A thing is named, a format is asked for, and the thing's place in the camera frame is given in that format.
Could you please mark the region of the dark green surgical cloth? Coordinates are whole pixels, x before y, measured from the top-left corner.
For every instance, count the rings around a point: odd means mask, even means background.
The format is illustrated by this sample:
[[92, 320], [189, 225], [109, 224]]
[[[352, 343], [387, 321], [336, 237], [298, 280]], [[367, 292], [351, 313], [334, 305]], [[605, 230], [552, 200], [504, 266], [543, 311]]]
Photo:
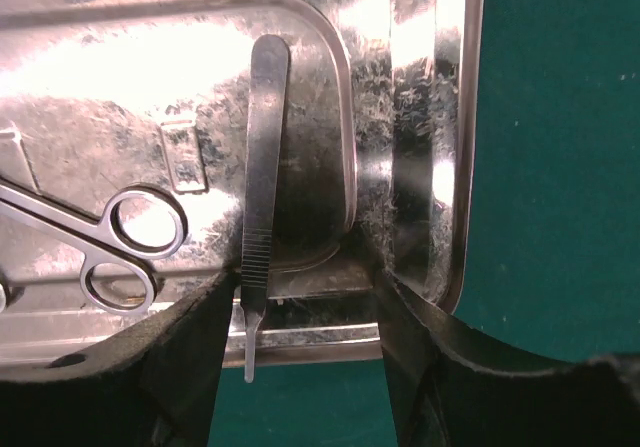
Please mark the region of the dark green surgical cloth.
[[485, 0], [457, 316], [581, 361], [639, 348], [639, 0]]

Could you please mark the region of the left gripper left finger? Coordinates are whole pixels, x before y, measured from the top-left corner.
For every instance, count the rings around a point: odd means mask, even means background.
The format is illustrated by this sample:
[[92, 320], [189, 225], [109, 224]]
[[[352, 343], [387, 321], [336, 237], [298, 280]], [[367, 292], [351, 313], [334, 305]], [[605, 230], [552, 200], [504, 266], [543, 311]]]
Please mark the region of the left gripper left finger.
[[235, 275], [88, 348], [1, 371], [4, 446], [204, 446]]

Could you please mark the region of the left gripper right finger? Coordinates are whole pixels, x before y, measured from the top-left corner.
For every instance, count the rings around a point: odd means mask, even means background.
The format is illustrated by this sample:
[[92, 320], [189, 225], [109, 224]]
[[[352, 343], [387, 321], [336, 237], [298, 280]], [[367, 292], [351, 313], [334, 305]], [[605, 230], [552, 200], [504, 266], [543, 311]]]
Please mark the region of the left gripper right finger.
[[572, 363], [527, 352], [425, 301], [381, 265], [373, 293], [398, 445], [638, 445], [638, 355]]

